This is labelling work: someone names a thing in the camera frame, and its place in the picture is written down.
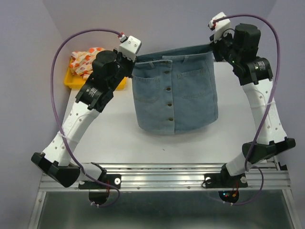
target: patterned fabric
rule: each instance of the patterned fabric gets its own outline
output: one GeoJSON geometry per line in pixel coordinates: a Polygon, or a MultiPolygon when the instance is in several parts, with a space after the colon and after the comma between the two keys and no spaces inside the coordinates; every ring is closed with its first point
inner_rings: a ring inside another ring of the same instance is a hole
{"type": "Polygon", "coordinates": [[[132,90],[139,127],[172,135],[217,120],[213,66],[209,45],[138,56],[132,90]]]}
{"type": "Polygon", "coordinates": [[[103,50],[103,48],[90,48],[87,52],[72,52],[72,63],[69,65],[72,74],[82,76],[86,80],[92,73],[92,62],[96,54],[103,50]]]}

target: table surface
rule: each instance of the table surface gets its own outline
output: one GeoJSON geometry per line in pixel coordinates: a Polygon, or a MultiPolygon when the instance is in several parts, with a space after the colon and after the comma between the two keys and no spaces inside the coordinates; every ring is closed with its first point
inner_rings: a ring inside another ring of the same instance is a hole
{"type": "MultiPolygon", "coordinates": [[[[154,135],[136,120],[132,82],[93,121],[74,154],[82,163],[226,163],[242,144],[252,141],[255,125],[237,77],[228,63],[214,63],[219,118],[200,130],[179,135],[154,135]]],[[[78,90],[72,90],[66,115],[78,90]]]]}

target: gray wall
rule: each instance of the gray wall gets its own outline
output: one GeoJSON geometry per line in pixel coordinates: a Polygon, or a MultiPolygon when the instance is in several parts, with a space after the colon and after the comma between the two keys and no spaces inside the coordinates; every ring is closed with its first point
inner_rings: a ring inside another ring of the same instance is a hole
{"type": "MultiPolygon", "coordinates": [[[[0,2],[0,228],[25,229],[41,177],[31,163],[57,128],[50,103],[50,68],[62,38],[41,0],[0,2]]],[[[56,69],[61,116],[68,52],[56,69]]]]}
{"type": "MultiPolygon", "coordinates": [[[[62,37],[88,28],[124,31],[143,42],[141,53],[209,42],[208,22],[221,11],[267,17],[275,0],[43,0],[62,37]]],[[[244,22],[255,20],[245,18],[244,22]]],[[[71,51],[94,46],[113,49],[112,34],[75,38],[71,51]]]]}
{"type": "MultiPolygon", "coordinates": [[[[297,144],[280,158],[288,166],[295,203],[305,228],[305,1],[277,0],[268,20],[277,30],[281,44],[275,100],[284,129],[297,144]]],[[[267,26],[262,28],[262,34],[259,54],[271,61],[275,72],[274,36],[267,26]]]]}

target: crumpled cloth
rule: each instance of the crumpled cloth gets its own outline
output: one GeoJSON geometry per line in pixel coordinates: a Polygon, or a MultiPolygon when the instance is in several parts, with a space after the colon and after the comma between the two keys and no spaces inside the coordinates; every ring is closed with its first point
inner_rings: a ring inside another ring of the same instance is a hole
{"type": "Polygon", "coordinates": [[[96,54],[103,50],[105,49],[97,47],[90,48],[87,52],[72,52],[72,62],[69,65],[72,75],[82,76],[86,80],[92,73],[92,62],[95,60],[96,54]]]}

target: purple hose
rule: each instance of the purple hose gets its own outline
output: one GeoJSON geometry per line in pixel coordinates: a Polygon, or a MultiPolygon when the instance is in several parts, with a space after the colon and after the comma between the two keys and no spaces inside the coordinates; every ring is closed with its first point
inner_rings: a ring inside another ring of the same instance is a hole
{"type": "Polygon", "coordinates": [[[250,158],[250,156],[253,153],[254,144],[256,143],[258,135],[259,135],[259,133],[261,132],[261,130],[263,128],[264,122],[265,122],[265,120],[267,118],[267,115],[268,115],[268,112],[269,112],[269,109],[270,109],[270,106],[271,106],[270,103],[272,102],[274,94],[275,94],[275,89],[276,89],[276,85],[277,85],[277,81],[278,81],[278,76],[279,76],[279,72],[280,72],[281,53],[280,53],[280,42],[279,42],[279,39],[278,39],[277,32],[275,31],[275,28],[266,19],[264,19],[264,18],[262,18],[260,16],[256,16],[256,15],[252,15],[252,14],[235,14],[235,15],[225,16],[225,17],[216,19],[214,22],[216,23],[216,22],[219,22],[219,21],[222,21],[222,20],[225,20],[225,19],[237,18],[237,17],[256,18],[256,19],[259,19],[259,20],[263,21],[264,23],[266,23],[269,26],[269,28],[272,30],[273,34],[274,34],[275,41],[276,41],[276,51],[277,51],[276,73],[275,73],[275,77],[274,77],[274,81],[273,81],[273,86],[272,86],[272,89],[271,89],[271,92],[270,92],[270,98],[269,98],[269,101],[268,101],[268,105],[266,107],[266,110],[265,110],[265,113],[263,115],[262,121],[259,124],[259,127],[258,127],[258,129],[256,131],[256,134],[254,136],[253,142],[252,142],[252,144],[250,146],[250,149],[248,151],[248,154],[247,154],[245,162],[244,162],[244,168],[245,168],[246,171],[249,171],[249,169],[251,169],[251,168],[257,168],[259,170],[259,172],[262,175],[262,184],[261,184],[261,187],[260,187],[259,191],[257,192],[257,194],[253,198],[251,198],[248,201],[242,202],[242,203],[235,203],[234,204],[234,205],[244,205],[244,204],[248,204],[248,203],[256,200],[258,195],[262,192],[262,189],[263,189],[263,186],[264,186],[264,175],[263,175],[262,170],[259,167],[257,167],[257,166],[252,166],[251,168],[248,168],[247,167],[247,162],[249,161],[249,158],[250,158]]]}
{"type": "MultiPolygon", "coordinates": [[[[55,68],[55,63],[56,63],[56,59],[59,55],[59,52],[61,51],[61,49],[64,47],[64,45],[69,41],[71,40],[72,38],[78,36],[78,35],[81,35],[81,34],[84,34],[84,33],[87,33],[87,32],[93,32],[93,31],[104,31],[104,32],[112,32],[112,33],[115,33],[117,34],[119,37],[121,37],[121,33],[118,32],[118,31],[115,31],[115,30],[109,30],[109,29],[90,29],[90,30],[84,30],[84,31],[81,31],[81,32],[78,32],[78,33],[75,33],[73,35],[71,35],[70,37],[68,37],[61,45],[60,47],[58,48],[58,50],[56,51],[55,55],[54,55],[54,58],[53,58],[53,62],[52,62],[52,67],[51,67],[51,103],[52,103],[52,108],[53,108],[53,112],[54,112],[54,116],[55,116],[55,120],[56,120],[56,123],[57,123],[57,126],[59,128],[59,131],[60,133],[65,136],[64,132],[63,132],[63,129],[62,129],[62,126],[61,126],[61,122],[59,120],[59,117],[58,117],[58,114],[57,114],[57,111],[56,111],[56,107],[55,107],[55,101],[54,101],[54,83],[53,83],[53,79],[54,79],[54,68],[55,68]]],[[[98,181],[97,179],[91,177],[90,175],[88,175],[83,167],[83,165],[75,158],[75,156],[73,155],[69,145],[68,145],[68,142],[66,140],[65,137],[62,138],[63,139],[63,142],[67,148],[67,151],[69,153],[69,155],[71,156],[71,158],[73,159],[73,161],[81,168],[81,171],[83,174],[85,174],[86,177],[88,177],[89,179],[93,180],[94,182],[100,184],[100,185],[103,185],[103,186],[106,186],[106,187],[110,187],[110,188],[113,188],[115,189],[117,192],[118,192],[118,197],[110,204],[106,204],[106,205],[99,205],[98,207],[107,207],[107,206],[110,206],[110,205],[113,205],[119,198],[120,198],[120,191],[117,187],[114,187],[112,185],[108,185],[106,183],[103,183],[103,182],[100,182],[98,181]]]]}

